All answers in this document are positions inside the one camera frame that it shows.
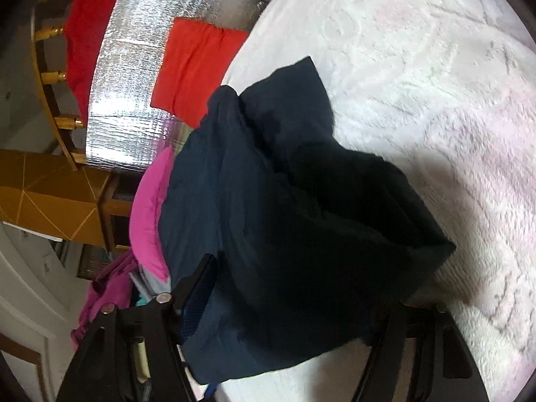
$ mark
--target dark navy jacket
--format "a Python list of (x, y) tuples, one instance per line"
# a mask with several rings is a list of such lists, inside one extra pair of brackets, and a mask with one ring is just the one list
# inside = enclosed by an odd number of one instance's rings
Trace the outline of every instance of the dark navy jacket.
[(451, 254), (404, 174), (342, 148), (310, 58), (242, 95), (222, 86), (177, 156), (159, 232), (172, 285), (218, 281), (183, 346), (200, 383), (286, 368), (371, 329)]

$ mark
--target white fluffy blanket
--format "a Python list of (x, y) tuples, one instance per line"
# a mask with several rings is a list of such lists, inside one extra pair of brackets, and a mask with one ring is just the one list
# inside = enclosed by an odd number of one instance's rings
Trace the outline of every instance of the white fluffy blanket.
[[(457, 244), (427, 295), (447, 299), (491, 401), (513, 400), (536, 363), (535, 49), (504, 0), (272, 0), (223, 80), (242, 92), (312, 56), (337, 140), (400, 167)], [(358, 350), (223, 389), (347, 402)]]

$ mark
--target silver insulation panel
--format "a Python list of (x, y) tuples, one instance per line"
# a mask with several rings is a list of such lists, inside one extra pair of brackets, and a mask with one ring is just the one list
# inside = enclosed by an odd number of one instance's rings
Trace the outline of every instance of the silver insulation panel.
[(150, 106), (175, 17), (251, 31), (264, 6), (259, 0), (117, 0), (89, 97), (88, 163), (140, 172), (179, 142), (180, 121)]

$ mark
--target blue strap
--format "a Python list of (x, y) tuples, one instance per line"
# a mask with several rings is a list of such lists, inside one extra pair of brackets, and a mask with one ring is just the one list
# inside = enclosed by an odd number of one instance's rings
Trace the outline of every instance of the blue strap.
[(216, 390), (218, 389), (218, 385), (220, 384), (209, 384), (205, 390), (205, 394), (203, 395), (203, 400), (207, 400), (214, 396)]

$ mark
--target red cloth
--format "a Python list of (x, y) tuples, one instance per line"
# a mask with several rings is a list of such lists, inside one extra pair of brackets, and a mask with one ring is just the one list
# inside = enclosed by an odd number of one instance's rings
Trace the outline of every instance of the red cloth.
[(247, 37), (244, 31), (175, 18), (151, 106), (178, 116), (190, 127), (199, 127), (208, 99)]
[(65, 25), (67, 38), (67, 84), (87, 124), (87, 108), (93, 73), (115, 0), (73, 0)]
[(127, 251), (115, 259), (91, 281), (87, 289), (86, 303), (78, 316), (78, 328), (71, 331), (74, 350), (84, 338), (89, 325), (105, 304), (112, 303), (118, 308), (128, 308), (132, 297), (132, 281), (129, 273), (138, 268), (138, 260), (132, 251)]

